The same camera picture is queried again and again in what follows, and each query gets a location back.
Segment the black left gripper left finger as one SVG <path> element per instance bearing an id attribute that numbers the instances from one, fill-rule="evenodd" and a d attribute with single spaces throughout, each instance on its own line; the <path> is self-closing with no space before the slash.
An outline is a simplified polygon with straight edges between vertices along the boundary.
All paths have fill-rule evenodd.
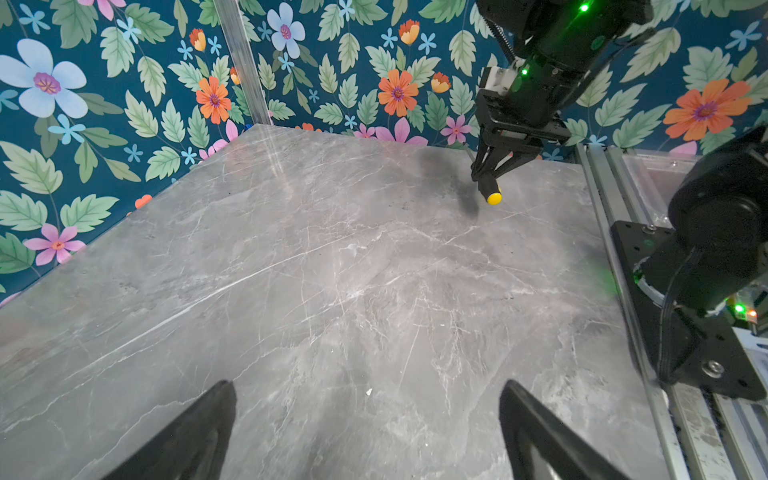
<path id="1" fill-rule="evenodd" d="M 234 384 L 217 382 L 105 478 L 218 480 L 236 406 Z"/>

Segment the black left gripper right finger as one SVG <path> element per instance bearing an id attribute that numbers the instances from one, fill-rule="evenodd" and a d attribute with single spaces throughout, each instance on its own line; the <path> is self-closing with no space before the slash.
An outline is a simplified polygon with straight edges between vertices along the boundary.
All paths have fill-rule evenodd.
<path id="1" fill-rule="evenodd" d="M 499 421 L 515 479 L 626 477 L 515 380 L 501 392 Z"/>

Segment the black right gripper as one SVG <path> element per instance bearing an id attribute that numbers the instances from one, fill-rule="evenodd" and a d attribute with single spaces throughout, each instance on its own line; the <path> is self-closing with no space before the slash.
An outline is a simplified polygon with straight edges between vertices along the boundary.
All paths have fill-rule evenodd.
<path id="1" fill-rule="evenodd" d="M 571 134 L 561 111 L 591 81 L 591 60 L 531 56 L 507 68 L 487 67 L 476 95 L 478 146 L 471 179 L 501 176 L 540 157 Z"/>

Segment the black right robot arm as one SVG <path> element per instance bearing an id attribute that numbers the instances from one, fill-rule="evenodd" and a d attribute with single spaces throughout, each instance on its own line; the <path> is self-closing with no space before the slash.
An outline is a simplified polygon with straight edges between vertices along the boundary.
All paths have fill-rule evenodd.
<path id="1" fill-rule="evenodd" d="M 568 139 L 560 111 L 621 52 L 648 1 L 482 1 L 481 18 L 508 60 L 488 67 L 476 97 L 479 145 L 472 180 L 498 204 L 501 176 Z M 767 240 L 767 130 L 757 126 L 702 157 L 675 192 L 673 234 L 630 267 L 638 288 L 663 308 L 714 311 L 758 277 Z"/>

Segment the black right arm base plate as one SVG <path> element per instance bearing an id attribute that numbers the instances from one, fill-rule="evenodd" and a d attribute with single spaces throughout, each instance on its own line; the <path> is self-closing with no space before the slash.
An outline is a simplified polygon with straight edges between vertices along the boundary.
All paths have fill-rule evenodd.
<path id="1" fill-rule="evenodd" d="M 627 284 L 645 355 L 656 369 L 662 344 L 659 334 L 663 301 L 642 291 L 640 266 L 673 236 L 673 231 L 659 227 L 650 235 L 643 228 L 639 223 L 617 221 L 611 226 L 610 235 L 620 263 L 617 276 Z M 718 314 L 701 315 L 695 309 L 674 305 L 669 336 L 672 372 L 666 382 L 733 398 L 764 400 L 765 383 L 730 326 L 732 318 L 726 308 Z"/>

